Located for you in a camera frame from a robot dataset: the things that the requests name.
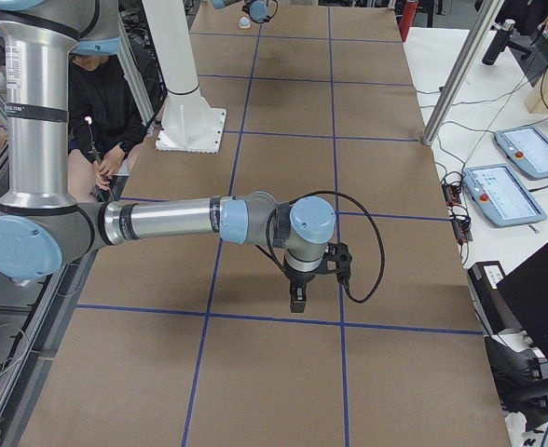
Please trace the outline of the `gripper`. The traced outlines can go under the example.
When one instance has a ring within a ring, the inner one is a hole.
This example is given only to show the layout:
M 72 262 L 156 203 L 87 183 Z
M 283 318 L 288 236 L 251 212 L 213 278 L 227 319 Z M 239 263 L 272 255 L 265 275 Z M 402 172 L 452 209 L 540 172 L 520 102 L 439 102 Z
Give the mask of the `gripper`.
M 292 313 L 304 313 L 307 304 L 307 286 L 316 275 L 309 272 L 301 272 L 290 266 L 285 268 L 285 276 L 289 279 L 290 311 Z

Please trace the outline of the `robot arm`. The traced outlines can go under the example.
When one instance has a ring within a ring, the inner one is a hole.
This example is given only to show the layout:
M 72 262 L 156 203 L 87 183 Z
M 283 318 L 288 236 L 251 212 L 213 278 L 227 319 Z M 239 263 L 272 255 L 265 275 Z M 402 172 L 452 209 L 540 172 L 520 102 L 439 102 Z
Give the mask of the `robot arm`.
M 317 194 L 279 203 L 265 192 L 152 204 L 80 204 L 67 187 L 68 56 L 119 48 L 113 1 L 0 1 L 5 42 L 9 189 L 0 198 L 0 272 L 50 275 L 105 246 L 149 237 L 216 233 L 284 251 L 290 308 L 318 275 L 340 274 L 348 252 L 332 242 L 336 216 Z
M 274 1 L 275 10 L 272 13 L 269 12 L 268 0 L 211 0 L 211 3 L 215 9 L 241 4 L 241 10 L 257 24 L 270 22 L 278 12 L 277 1 Z

